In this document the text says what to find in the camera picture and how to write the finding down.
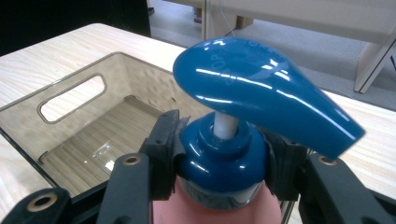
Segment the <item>pump nozzle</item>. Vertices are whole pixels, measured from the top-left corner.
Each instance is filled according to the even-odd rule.
[[[179,55],[174,74],[177,84],[203,105],[262,126],[331,159],[364,134],[286,57],[252,40],[207,40]]]

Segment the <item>pink bottle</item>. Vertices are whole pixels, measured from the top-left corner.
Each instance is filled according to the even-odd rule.
[[[262,184],[253,200],[236,209],[215,210],[194,202],[176,182],[169,201],[153,203],[154,224],[279,224],[281,215],[275,196]]]

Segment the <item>blue pump dispenser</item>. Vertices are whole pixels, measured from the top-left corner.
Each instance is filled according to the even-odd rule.
[[[266,149],[254,125],[330,159],[364,135],[285,56],[252,40],[222,37],[200,43],[177,57],[174,76],[187,94],[217,111],[216,118],[225,114],[234,123],[229,125],[234,130],[223,135],[212,113],[180,135],[186,156],[178,172],[185,189],[212,208],[248,203],[264,179]]]

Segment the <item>wood grain surface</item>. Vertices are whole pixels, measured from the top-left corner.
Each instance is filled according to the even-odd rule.
[[[184,49],[103,24],[92,24],[0,58],[0,107],[122,51],[172,71]],[[346,97],[329,96],[367,132],[341,158],[369,189],[396,198],[396,113]],[[0,137],[0,220],[26,195],[50,185]],[[290,223],[300,223],[294,211]]]

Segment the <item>black cable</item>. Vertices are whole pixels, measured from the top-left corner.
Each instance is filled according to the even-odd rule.
[[[394,60],[394,58],[393,58],[393,55],[390,56],[390,60],[392,61],[393,67],[395,68],[395,71],[396,71],[396,63],[395,63],[395,60]]]

